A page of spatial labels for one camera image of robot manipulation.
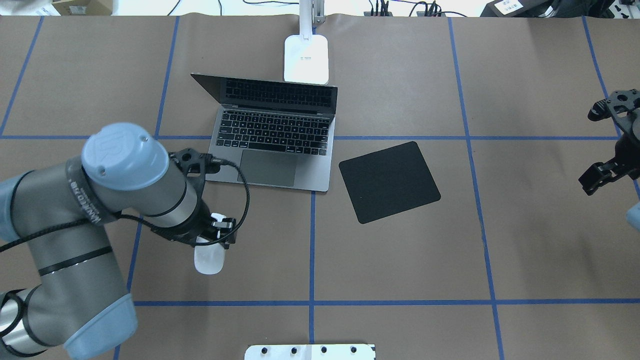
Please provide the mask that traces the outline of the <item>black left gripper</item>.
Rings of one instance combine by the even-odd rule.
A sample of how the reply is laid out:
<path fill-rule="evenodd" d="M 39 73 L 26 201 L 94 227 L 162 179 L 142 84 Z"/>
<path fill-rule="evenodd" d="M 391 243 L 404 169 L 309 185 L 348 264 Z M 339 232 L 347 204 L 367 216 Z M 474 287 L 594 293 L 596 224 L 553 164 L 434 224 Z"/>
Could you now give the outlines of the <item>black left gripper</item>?
<path fill-rule="evenodd" d="M 238 165 L 210 153 L 200 153 L 193 148 L 169 153 L 173 164 L 185 180 L 185 189 L 174 207 L 158 216 L 145 216 L 145 226 L 152 233 L 192 248 L 220 245 L 229 249 L 236 243 L 238 223 L 235 218 L 223 216 L 214 219 L 210 208 L 202 198 L 206 175 L 219 173 L 222 166 L 235 170 Z"/>

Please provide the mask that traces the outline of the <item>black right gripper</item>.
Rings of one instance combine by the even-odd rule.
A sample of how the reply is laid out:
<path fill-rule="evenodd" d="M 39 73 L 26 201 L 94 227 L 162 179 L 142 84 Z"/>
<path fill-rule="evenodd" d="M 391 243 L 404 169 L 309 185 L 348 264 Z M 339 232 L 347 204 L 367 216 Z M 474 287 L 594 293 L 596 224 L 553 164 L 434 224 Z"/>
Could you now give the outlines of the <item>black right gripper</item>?
<path fill-rule="evenodd" d="M 640 91 L 617 90 L 608 98 L 596 101 L 587 114 L 592 122 L 612 119 L 621 136 L 614 146 L 614 157 L 595 162 L 579 178 L 582 190 L 592 196 L 608 183 L 628 176 L 640 177 Z"/>

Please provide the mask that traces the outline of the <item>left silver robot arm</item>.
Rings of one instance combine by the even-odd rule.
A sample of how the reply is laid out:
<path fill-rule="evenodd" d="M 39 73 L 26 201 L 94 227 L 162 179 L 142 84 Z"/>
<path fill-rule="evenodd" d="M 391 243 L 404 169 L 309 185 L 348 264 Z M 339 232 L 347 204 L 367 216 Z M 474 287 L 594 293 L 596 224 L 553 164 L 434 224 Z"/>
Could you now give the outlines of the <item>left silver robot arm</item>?
<path fill-rule="evenodd" d="M 134 335 L 137 314 L 105 225 L 137 221 L 163 239 L 215 250 L 240 224 L 202 200 L 206 174 L 234 162 L 191 148 L 168 152 L 142 126 L 119 122 L 80 155 L 1 182 L 2 251 L 27 244 L 41 283 L 1 294 L 1 358 L 62 346 L 88 360 Z"/>

